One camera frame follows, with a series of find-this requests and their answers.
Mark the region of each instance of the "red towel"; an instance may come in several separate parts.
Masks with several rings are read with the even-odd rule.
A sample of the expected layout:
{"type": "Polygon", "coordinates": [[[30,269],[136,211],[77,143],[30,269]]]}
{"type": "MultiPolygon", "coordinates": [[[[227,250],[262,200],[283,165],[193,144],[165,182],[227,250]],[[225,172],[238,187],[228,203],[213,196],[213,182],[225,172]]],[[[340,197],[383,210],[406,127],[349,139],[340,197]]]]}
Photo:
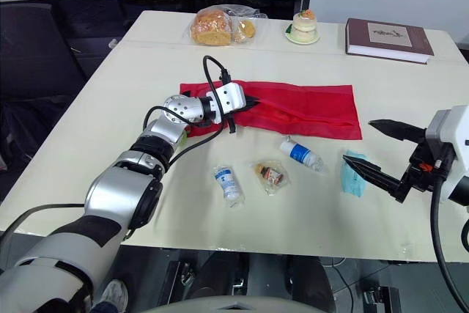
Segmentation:
{"type": "MultiPolygon", "coordinates": [[[[361,139],[360,124],[353,99],[352,86],[295,86],[277,82],[233,81],[244,94],[259,98],[259,104],[233,114],[234,123],[263,128],[284,135],[319,136],[328,139],[361,139]]],[[[204,97],[208,84],[181,84],[180,92],[191,97],[204,97]]],[[[191,127],[189,136],[215,131],[191,127]]]]}

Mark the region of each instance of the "white bottle with blue label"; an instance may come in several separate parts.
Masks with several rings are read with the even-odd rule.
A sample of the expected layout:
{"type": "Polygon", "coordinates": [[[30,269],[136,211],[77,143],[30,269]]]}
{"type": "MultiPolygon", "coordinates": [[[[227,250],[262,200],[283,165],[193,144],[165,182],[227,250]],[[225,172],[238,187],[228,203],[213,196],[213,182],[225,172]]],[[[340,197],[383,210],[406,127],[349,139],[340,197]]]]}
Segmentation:
{"type": "Polygon", "coordinates": [[[316,172],[321,172],[323,174],[326,173],[324,161],[322,161],[321,157],[308,148],[293,141],[290,136],[281,143],[280,150],[288,154],[290,158],[302,163],[304,166],[307,166],[316,172]]]}
{"type": "Polygon", "coordinates": [[[235,207],[244,203],[244,195],[235,179],[232,168],[220,166],[214,170],[215,179],[223,189],[224,199],[228,206],[235,207]]]}

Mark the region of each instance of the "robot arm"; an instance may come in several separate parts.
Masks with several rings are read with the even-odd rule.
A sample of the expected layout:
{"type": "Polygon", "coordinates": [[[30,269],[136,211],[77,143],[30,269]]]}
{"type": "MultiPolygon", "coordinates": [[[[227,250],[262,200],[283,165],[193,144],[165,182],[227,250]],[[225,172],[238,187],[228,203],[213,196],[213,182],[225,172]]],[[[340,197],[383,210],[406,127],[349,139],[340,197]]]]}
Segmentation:
{"type": "Polygon", "coordinates": [[[417,147],[401,180],[382,173],[377,165],[344,155],[363,179],[402,203],[411,188],[433,191],[435,179],[442,177],[441,201],[469,205],[469,106],[437,111],[427,129],[387,119],[369,124],[392,138],[415,142],[417,147]]]}
{"type": "Polygon", "coordinates": [[[243,88],[228,82],[206,97],[174,95],[132,147],[91,185],[84,215],[56,229],[0,276],[0,312],[86,312],[129,231],[153,216],[160,183],[187,123],[211,120],[245,107],[243,88]]]}

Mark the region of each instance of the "brown book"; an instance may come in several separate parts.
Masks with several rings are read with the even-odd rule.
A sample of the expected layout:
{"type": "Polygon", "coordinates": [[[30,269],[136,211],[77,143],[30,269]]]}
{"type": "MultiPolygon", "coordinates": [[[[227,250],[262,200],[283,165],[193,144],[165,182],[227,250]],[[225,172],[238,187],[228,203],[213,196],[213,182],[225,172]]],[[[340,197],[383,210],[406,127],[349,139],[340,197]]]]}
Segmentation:
{"type": "Polygon", "coordinates": [[[345,52],[426,64],[432,47],[421,27],[349,18],[345,26],[345,52]]]}

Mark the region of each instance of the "table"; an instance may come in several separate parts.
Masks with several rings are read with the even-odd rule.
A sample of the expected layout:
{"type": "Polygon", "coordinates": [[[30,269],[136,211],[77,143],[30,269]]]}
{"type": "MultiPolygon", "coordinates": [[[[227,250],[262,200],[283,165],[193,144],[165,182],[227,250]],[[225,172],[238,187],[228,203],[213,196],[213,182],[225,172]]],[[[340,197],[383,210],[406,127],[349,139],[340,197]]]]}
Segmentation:
{"type": "MultiPolygon", "coordinates": [[[[24,210],[53,202],[82,202],[89,185],[128,149],[150,106],[179,92],[181,82],[203,82],[209,54],[233,79],[302,85],[352,84],[362,141],[295,136],[319,153],[330,169],[315,174],[278,146],[274,132],[238,128],[181,158],[163,178],[155,216],[127,244],[169,248],[252,251],[435,261],[429,231],[430,194],[412,190],[402,205],[367,185],[361,198],[341,192],[341,155],[363,153],[383,171],[401,177],[415,148],[369,127],[371,119],[395,119],[426,127],[438,109],[467,104],[469,65],[446,32],[426,30],[435,57],[428,65],[344,54],[344,25],[318,23],[321,40],[295,45],[283,36],[288,21],[266,20],[252,44],[209,48],[185,33],[193,14],[143,12],[108,55],[51,132],[0,207],[0,229],[24,210]],[[250,163],[280,160],[291,185],[267,196],[250,163]],[[245,193],[239,209],[225,207],[213,177],[231,165],[245,193]]],[[[218,72],[212,69],[213,75],[218,72]]],[[[194,143],[200,138],[189,139],[194,143]]],[[[47,235],[80,216],[80,210],[45,210],[19,232],[47,235]]],[[[446,202],[440,233],[448,261],[469,262],[459,242],[468,214],[446,202]]]]}

